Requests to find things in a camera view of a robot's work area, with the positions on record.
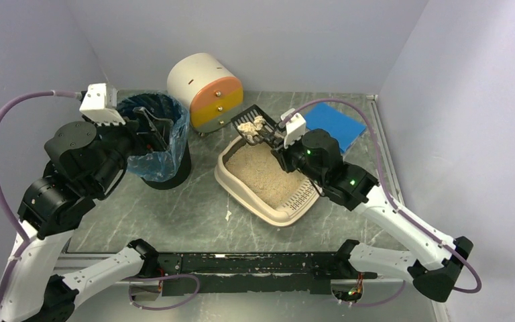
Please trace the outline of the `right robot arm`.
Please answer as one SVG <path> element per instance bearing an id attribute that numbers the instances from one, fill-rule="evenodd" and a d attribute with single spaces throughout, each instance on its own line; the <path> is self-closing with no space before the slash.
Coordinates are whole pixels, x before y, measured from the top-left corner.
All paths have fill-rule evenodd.
<path id="1" fill-rule="evenodd" d="M 430 300 L 447 301 L 473 249 L 468 238 L 441 233 L 401 207 L 375 176 L 344 161 L 325 130 L 308 131 L 288 146 L 278 133 L 264 141 L 282 170 L 305 175 L 322 196 L 376 223 L 405 247 L 389 250 L 348 239 L 335 256 L 342 273 L 399 278 Z"/>

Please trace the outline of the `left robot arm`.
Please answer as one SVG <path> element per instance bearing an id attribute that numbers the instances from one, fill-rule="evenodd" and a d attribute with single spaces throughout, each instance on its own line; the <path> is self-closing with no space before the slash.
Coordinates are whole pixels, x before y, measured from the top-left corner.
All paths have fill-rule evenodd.
<path id="1" fill-rule="evenodd" d="M 131 119 L 106 125 L 66 124 L 46 142 L 49 163 L 13 217 L 18 230 L 0 282 L 0 321 L 65 321 L 120 280 L 162 275 L 158 252 L 142 239 L 70 274 L 55 274 L 54 267 L 82 218 L 121 182 L 128 158 L 165 149 L 171 126 L 137 107 Z"/>

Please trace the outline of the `black bin with blue bag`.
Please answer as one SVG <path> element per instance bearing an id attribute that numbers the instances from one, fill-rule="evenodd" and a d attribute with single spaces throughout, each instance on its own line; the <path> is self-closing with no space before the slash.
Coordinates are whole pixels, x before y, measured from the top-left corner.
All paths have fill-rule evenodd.
<path id="1" fill-rule="evenodd" d="M 127 159 L 127 170 L 149 187 L 170 190 L 190 175 L 189 110 L 161 92 L 136 93 L 120 99 L 121 116 L 139 124 L 137 135 L 144 149 Z"/>

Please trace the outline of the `litter clump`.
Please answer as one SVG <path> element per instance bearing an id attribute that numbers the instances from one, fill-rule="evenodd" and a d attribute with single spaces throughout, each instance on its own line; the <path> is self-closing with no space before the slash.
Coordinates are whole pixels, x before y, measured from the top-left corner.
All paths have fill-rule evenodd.
<path id="1" fill-rule="evenodd" d="M 245 123 L 241 123 L 237 126 L 237 130 L 241 133 L 241 135 L 247 139 L 248 141 L 252 140 L 254 136 L 259 134 L 264 128 L 266 120 L 263 116 L 258 115 L 255 117 L 253 121 L 247 121 Z"/>

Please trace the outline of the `black litter scoop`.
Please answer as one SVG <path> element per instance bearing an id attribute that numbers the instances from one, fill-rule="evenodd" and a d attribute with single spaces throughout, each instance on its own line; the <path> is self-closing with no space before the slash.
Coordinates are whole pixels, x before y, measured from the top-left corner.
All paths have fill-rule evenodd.
<path id="1" fill-rule="evenodd" d="M 265 143 L 275 147 L 283 138 L 278 123 L 257 105 L 238 113 L 231 119 L 231 124 L 250 146 Z"/>

